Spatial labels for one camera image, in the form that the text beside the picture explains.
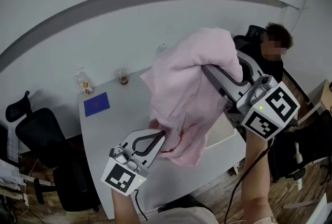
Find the white table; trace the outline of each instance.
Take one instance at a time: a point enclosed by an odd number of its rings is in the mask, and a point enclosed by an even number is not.
[[[83,93],[78,95],[85,152],[94,185],[109,219],[114,218],[111,188],[100,179],[110,149],[120,144],[131,131],[148,127],[150,91],[139,77],[146,70],[131,74],[126,86],[120,85],[115,79],[95,87],[91,96]],[[84,101],[103,92],[107,93],[110,108],[85,117]],[[209,131],[212,138],[209,140],[210,146],[206,148],[197,166],[181,167],[158,157],[154,160],[150,175],[140,186],[138,195],[143,211],[193,192],[244,158],[245,142],[237,130],[229,129],[230,124],[224,118],[216,123],[218,124]],[[219,143],[216,140],[218,134],[221,140]]]

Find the forearm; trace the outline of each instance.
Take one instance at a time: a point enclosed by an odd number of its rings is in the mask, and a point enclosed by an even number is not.
[[[244,171],[246,171],[267,149],[267,142],[247,131]],[[242,182],[242,204],[246,220],[251,223],[272,216],[268,204],[270,172],[268,157],[265,155],[247,174]]]
[[[140,219],[135,210],[131,196],[125,196],[112,189],[115,224],[139,224]]]

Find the black cable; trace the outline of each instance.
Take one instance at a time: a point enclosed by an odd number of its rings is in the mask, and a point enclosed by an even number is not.
[[[139,190],[135,190],[136,191],[136,195],[135,195],[135,200],[136,200],[136,205],[137,207],[139,208],[139,211],[141,212],[141,214],[143,215],[143,217],[145,217],[145,220],[147,221],[147,217],[144,215],[144,213],[142,212],[141,208],[140,208],[140,205],[139,205],[139,202],[137,200],[137,195],[139,193]]]
[[[35,213],[33,213],[29,208],[27,209],[32,215],[34,215],[36,218],[38,218],[40,221],[41,221],[41,223],[42,224],[44,224],[43,223],[43,221],[35,214]]]
[[[303,6],[302,6],[302,9],[301,9],[301,12],[300,12],[300,14],[299,14],[299,16],[298,16],[298,18],[297,18],[297,20],[296,20],[296,22],[295,22],[294,27],[293,27],[292,30],[290,31],[290,33],[292,33],[292,31],[295,29],[295,26],[296,26],[297,22],[299,21],[299,19],[300,19],[300,17],[301,17],[301,14],[302,14],[303,9],[305,8],[305,5],[306,5],[306,0],[305,0],[305,2],[303,3]]]
[[[228,213],[229,213],[229,210],[230,210],[230,207],[232,206],[232,201],[233,201],[233,198],[234,198],[234,194],[235,194],[235,191],[237,190],[238,186],[240,185],[241,181],[245,178],[245,176],[247,176],[247,174],[250,172],[250,170],[262,159],[262,157],[264,157],[267,152],[269,152],[269,150],[271,149],[272,145],[273,145],[273,142],[274,142],[274,138],[272,139],[272,143],[271,145],[266,149],[264,150],[259,156],[258,158],[254,161],[254,163],[248,168],[248,170],[245,171],[245,173],[241,176],[240,180],[237,182],[237,184],[235,185],[234,189],[233,189],[233,192],[232,192],[232,195],[230,197],[230,201],[229,201],[229,204],[228,204],[228,208],[227,208],[227,211],[226,211],[226,215],[225,215],[225,220],[224,220],[224,224],[226,224],[226,220],[227,220],[227,216],[228,216]]]

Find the paper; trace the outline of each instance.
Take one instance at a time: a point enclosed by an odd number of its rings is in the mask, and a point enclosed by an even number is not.
[[[19,162],[18,138],[13,127],[8,128],[7,158],[13,162]],[[0,160],[0,181],[2,183],[14,183],[26,185],[20,176],[19,168]]]
[[[84,110],[86,117],[99,113],[106,109],[109,109],[109,102],[106,92],[84,101]]]

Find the mesh chair back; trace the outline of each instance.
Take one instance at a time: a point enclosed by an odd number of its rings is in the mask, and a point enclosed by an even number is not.
[[[60,166],[73,157],[73,151],[50,109],[42,108],[29,114],[17,125],[15,132],[48,168]]]
[[[244,36],[244,40],[250,43],[261,43],[265,31],[262,27],[250,25],[247,34]]]

